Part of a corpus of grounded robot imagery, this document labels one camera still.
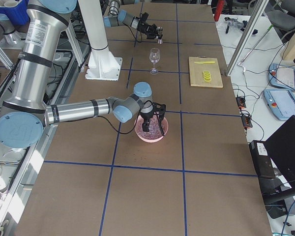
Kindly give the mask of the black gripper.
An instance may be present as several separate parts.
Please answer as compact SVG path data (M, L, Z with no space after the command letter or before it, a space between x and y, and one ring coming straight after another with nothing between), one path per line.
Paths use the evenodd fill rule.
M157 25L155 24L149 25L146 22L140 21L137 26L137 31L145 34L147 39L158 39L158 35L155 35L155 31L157 31Z
M160 129L160 133L162 136L164 136L164 130L162 127L162 121L165 117L165 112L166 112L166 105L165 104L159 104L156 102L152 102L151 104L152 110L147 114L147 118L143 119L142 123L142 131L143 132L149 132L149 125L150 125L150 119L153 116L157 117L158 121L158 126Z

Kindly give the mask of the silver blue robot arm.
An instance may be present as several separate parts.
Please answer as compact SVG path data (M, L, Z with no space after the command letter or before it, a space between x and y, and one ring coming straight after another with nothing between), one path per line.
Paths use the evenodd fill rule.
M149 25L147 12L141 13L139 17L135 17L125 10L120 10L122 5L138 4L142 0L110 0L108 1L108 15L104 17L105 27L127 26L129 29L134 28L139 33L147 36L147 39L157 39L158 43L162 43L163 28L156 24Z
M27 13L30 18L23 50L18 55L18 71L12 95L2 103L0 110L0 143L10 148L26 148L37 142L47 125L60 122L104 117L113 114L122 123L135 115L143 118L142 129L149 131L150 120L164 118L165 105L154 103L148 83L134 86L126 99L109 97L85 102L56 105L51 103L61 79L56 74L55 54L62 33L66 33L79 63L85 58L75 38L71 14L80 9L88 37L90 58L86 78L117 81L122 58L109 50L105 29L126 26L137 30L148 39L162 43L163 29L148 24L148 14L136 17L122 10L127 0L108 2L108 14L103 16L97 0L31 0Z

